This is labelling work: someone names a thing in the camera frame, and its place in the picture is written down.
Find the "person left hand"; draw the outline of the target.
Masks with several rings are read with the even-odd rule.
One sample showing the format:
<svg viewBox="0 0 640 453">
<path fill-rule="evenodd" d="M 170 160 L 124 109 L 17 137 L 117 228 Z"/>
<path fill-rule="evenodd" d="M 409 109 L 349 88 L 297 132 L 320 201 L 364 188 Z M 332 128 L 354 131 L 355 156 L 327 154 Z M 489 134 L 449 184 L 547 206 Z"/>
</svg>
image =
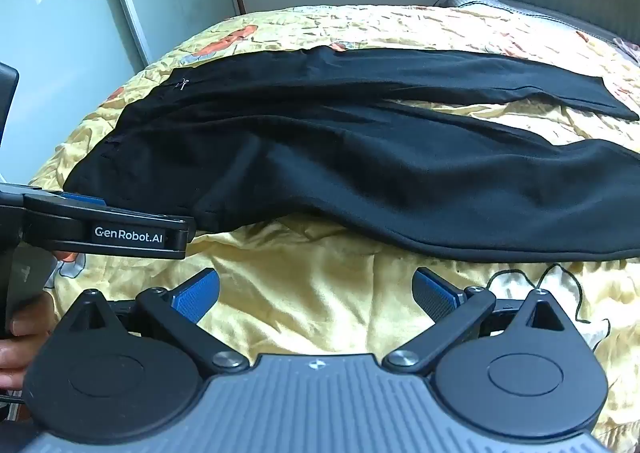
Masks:
<svg viewBox="0 0 640 453">
<path fill-rule="evenodd" d="M 15 313 L 11 337 L 0 345 L 0 388 L 21 390 L 28 366 L 48 340 L 56 324 L 54 303 L 48 293 Z"/>
</svg>

